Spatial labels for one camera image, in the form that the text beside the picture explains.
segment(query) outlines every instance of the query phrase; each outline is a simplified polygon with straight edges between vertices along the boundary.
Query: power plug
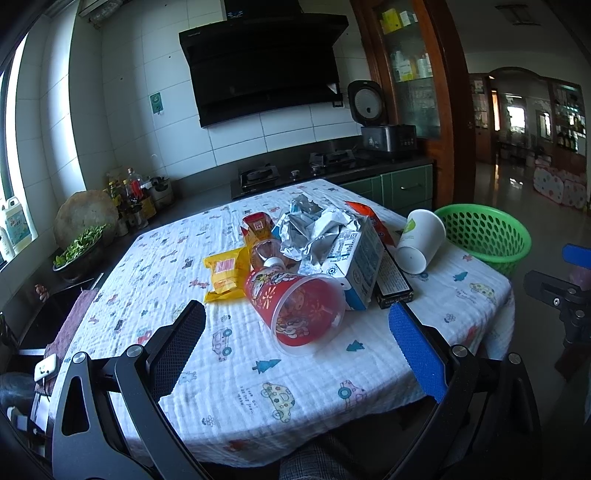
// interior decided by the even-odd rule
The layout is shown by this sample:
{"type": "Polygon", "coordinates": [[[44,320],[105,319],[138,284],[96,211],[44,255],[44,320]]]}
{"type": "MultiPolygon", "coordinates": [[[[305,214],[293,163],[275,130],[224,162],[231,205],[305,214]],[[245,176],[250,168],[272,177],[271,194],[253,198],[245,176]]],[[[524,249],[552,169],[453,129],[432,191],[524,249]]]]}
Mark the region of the power plug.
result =
{"type": "Polygon", "coordinates": [[[53,376],[57,369],[57,355],[53,354],[41,360],[35,365],[35,382],[40,379],[53,376]]]}

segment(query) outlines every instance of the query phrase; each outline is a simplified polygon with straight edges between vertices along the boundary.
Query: drawer handle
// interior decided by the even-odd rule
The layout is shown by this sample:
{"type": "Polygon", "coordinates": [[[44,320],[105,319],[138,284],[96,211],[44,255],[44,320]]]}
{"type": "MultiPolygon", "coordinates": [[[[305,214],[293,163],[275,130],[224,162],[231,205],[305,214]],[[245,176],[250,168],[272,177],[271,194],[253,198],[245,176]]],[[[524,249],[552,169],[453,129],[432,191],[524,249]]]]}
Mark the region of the drawer handle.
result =
{"type": "Polygon", "coordinates": [[[418,187],[422,187],[422,185],[420,183],[417,183],[416,185],[413,185],[412,187],[400,187],[400,190],[412,190],[412,189],[416,189],[418,187]]]}

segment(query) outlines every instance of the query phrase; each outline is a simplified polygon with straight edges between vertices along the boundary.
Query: small figurine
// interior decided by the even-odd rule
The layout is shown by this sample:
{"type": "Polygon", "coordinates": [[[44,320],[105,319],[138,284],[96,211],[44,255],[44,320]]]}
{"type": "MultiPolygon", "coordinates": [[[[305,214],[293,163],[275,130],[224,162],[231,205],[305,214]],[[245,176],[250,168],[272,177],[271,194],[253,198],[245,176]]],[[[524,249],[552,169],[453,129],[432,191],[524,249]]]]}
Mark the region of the small figurine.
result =
{"type": "Polygon", "coordinates": [[[37,292],[37,295],[39,295],[39,300],[45,303],[49,298],[49,292],[47,291],[45,286],[38,283],[37,285],[35,285],[35,290],[37,292]]]}

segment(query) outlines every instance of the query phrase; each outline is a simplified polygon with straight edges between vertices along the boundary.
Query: yellow plastic package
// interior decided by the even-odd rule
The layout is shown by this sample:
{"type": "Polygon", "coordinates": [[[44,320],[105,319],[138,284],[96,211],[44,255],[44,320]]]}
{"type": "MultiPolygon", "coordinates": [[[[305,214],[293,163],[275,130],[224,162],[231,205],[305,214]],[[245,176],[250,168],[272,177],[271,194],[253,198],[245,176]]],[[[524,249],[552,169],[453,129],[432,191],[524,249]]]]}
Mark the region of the yellow plastic package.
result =
{"type": "Polygon", "coordinates": [[[203,264],[212,271],[213,285],[213,291],[205,295],[205,303],[244,296],[242,286],[251,270],[247,247],[204,258],[203,264]]]}

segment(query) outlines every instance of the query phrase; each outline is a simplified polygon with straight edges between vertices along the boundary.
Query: table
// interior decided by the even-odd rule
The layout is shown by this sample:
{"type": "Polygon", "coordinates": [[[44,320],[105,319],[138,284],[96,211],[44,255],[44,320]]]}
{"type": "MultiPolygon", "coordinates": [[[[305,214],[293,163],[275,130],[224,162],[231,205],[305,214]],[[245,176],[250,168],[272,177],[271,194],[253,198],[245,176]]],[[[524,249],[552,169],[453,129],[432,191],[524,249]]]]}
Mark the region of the table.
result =
{"type": "MultiPolygon", "coordinates": [[[[74,336],[60,370],[50,414],[74,353],[120,355],[169,325],[191,299],[202,301],[209,271],[202,258],[243,245],[241,219],[258,211],[278,219],[305,193],[320,206],[345,200],[371,206],[392,232],[405,219],[325,180],[241,199],[140,236],[105,281],[74,336]]],[[[410,307],[449,343],[473,352],[483,344],[500,358],[511,340],[514,300],[509,281],[446,243],[421,275],[409,275],[410,307]]],[[[350,420],[421,398],[408,364],[389,332],[387,310],[373,301],[347,312],[339,334],[310,357],[279,353],[271,332],[246,299],[206,305],[207,323],[181,377],[160,400],[195,458],[245,467],[271,463],[314,436],[350,420]],[[276,414],[275,398],[291,404],[276,414]]],[[[145,454],[119,394],[113,406],[134,454],[145,454]]]]}

